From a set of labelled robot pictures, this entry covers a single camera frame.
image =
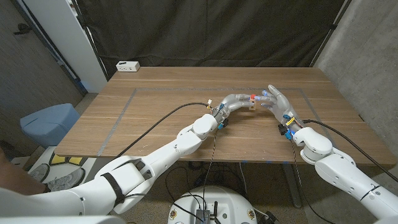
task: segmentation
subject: power strip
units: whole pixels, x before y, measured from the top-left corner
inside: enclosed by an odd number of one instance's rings
[[[139,62],[120,61],[116,68],[119,72],[136,72],[139,69]]]

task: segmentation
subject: sneaker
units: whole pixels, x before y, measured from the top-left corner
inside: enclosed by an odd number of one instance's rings
[[[48,164],[41,164],[36,167],[32,172],[29,173],[33,179],[39,181],[40,183],[47,177],[50,172],[50,166]]]
[[[52,180],[47,183],[47,186],[51,190],[51,192],[56,192],[59,190],[67,190],[72,187],[76,187],[79,185],[85,177],[85,170],[83,168],[79,168],[65,177],[61,177],[55,180]]]

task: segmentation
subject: white robotic arm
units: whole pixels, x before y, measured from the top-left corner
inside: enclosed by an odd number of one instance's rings
[[[106,215],[112,209],[123,213],[140,201],[173,163],[195,152],[210,132],[221,129],[231,111],[253,106],[249,98],[228,95],[212,114],[182,129],[176,140],[148,156],[119,157],[99,170],[92,181],[78,187],[31,196],[0,189],[2,202],[10,202],[0,203],[0,216]]]
[[[288,139],[304,147],[300,151],[302,159],[314,165],[316,172],[323,180],[353,196],[378,219],[398,216],[396,195],[360,171],[354,160],[346,153],[334,148],[328,138],[310,127],[305,127],[298,119],[292,105],[280,91],[272,85],[269,85],[269,90],[271,93],[263,91],[264,96],[257,97],[257,100],[267,102],[262,106],[269,108],[287,129]]]

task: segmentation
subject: table leg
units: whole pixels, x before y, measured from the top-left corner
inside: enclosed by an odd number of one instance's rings
[[[294,177],[293,167],[290,164],[282,164],[282,168],[285,172],[287,183],[289,185],[290,196],[292,196],[293,205],[296,208],[301,208],[302,203],[299,194],[299,189],[297,188],[296,179]]]

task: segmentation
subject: black backdrop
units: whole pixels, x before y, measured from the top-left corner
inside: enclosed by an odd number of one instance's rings
[[[307,67],[344,0],[78,0],[109,76],[141,66]]]

